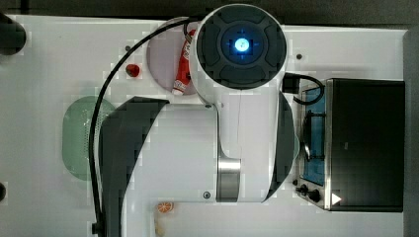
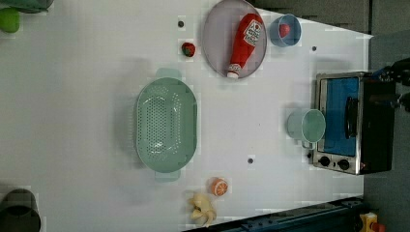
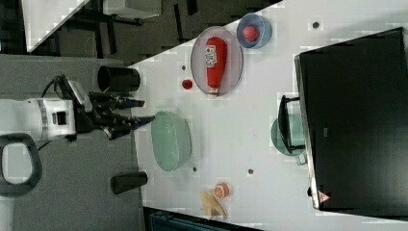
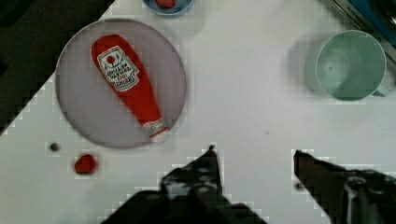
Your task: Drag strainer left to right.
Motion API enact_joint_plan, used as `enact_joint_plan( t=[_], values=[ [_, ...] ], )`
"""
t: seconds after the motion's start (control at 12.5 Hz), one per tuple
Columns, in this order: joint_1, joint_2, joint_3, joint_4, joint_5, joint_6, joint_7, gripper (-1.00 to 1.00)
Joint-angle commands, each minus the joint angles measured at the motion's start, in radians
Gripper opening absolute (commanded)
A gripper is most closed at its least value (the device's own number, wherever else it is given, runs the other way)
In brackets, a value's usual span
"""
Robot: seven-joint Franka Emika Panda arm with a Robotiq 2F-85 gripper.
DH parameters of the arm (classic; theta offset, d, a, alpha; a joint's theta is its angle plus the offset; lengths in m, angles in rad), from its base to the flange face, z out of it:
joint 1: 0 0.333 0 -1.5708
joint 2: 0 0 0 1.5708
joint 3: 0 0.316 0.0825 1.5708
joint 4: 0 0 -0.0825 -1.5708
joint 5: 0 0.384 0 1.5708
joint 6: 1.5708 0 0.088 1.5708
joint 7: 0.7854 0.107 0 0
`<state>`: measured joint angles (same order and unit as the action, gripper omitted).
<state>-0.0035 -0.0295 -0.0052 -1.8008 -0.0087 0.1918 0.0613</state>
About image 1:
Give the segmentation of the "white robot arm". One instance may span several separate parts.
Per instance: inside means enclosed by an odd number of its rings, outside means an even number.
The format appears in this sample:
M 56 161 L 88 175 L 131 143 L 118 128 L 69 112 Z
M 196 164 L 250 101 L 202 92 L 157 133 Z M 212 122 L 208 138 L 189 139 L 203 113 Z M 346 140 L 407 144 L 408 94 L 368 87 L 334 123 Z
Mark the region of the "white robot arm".
M 256 6 L 219 7 L 198 24 L 188 59 L 198 103 L 133 97 L 102 123 L 103 237 L 156 237 L 163 201 L 263 203 L 290 172 L 280 23 Z

